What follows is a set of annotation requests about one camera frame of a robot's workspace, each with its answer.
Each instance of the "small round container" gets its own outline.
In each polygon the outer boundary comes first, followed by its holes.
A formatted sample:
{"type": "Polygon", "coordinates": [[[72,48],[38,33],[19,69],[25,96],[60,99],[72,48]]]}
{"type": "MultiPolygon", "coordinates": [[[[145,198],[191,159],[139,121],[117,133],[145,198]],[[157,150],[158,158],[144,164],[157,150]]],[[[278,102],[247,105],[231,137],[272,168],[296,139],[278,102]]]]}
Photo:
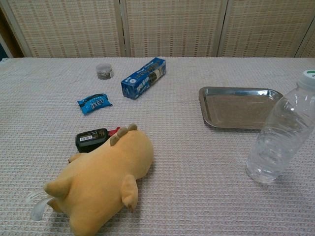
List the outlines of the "small round container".
{"type": "Polygon", "coordinates": [[[111,64],[101,63],[96,66],[97,77],[100,80],[107,80],[114,76],[111,64]]]}

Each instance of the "stainless steel tray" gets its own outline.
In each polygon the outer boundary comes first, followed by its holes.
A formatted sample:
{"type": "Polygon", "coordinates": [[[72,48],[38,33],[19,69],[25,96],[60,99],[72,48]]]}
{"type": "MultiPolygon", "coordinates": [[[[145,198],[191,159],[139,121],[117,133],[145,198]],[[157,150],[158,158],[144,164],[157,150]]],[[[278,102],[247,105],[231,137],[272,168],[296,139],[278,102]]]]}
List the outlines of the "stainless steel tray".
{"type": "Polygon", "coordinates": [[[282,94],[268,88],[203,87],[199,90],[206,123],[219,128],[261,129],[282,94]]]}

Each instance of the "barcode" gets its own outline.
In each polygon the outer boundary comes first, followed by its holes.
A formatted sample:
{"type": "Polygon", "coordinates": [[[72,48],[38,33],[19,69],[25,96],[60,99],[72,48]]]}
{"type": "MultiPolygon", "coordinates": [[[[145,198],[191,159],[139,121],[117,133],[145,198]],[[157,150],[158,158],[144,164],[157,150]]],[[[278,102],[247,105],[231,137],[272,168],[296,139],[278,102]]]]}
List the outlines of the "barcode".
{"type": "Polygon", "coordinates": [[[80,142],[81,142],[81,141],[85,141],[85,140],[89,140],[89,139],[91,139],[91,138],[93,138],[92,135],[86,136],[86,137],[82,137],[82,138],[80,138],[80,142]]]}

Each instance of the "yellow stuffed animal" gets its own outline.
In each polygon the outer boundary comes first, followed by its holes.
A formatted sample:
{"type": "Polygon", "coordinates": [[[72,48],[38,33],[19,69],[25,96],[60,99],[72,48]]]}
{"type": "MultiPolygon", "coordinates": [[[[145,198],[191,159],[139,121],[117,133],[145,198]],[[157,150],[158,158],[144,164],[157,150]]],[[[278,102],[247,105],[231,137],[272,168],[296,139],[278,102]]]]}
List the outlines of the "yellow stuffed animal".
{"type": "Polygon", "coordinates": [[[57,179],[44,186],[55,197],[48,205],[69,216],[76,236],[92,236],[123,205],[135,209],[136,179],[145,176],[152,161],[150,139],[135,124],[123,127],[99,148],[69,159],[57,179]]]}

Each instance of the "white tablecloth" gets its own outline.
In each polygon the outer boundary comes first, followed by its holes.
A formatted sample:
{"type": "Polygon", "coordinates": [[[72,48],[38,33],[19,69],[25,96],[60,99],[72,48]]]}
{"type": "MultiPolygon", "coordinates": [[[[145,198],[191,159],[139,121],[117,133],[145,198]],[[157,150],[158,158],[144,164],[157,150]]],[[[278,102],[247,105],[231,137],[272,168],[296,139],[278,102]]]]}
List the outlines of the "white tablecloth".
{"type": "Polygon", "coordinates": [[[166,58],[167,73],[137,100],[121,80],[151,58],[10,59],[0,64],[0,235],[71,235],[68,218],[46,207],[31,221],[28,193],[53,180],[76,153],[75,135],[138,124],[155,148],[138,181],[139,202],[98,235],[315,235],[315,135],[271,185],[253,182],[245,160],[256,131],[205,125],[204,86],[257,87],[286,94],[315,59],[166,58]],[[115,76],[96,78],[108,62],[115,76]],[[77,100],[108,95],[111,107],[83,115],[77,100]]]}

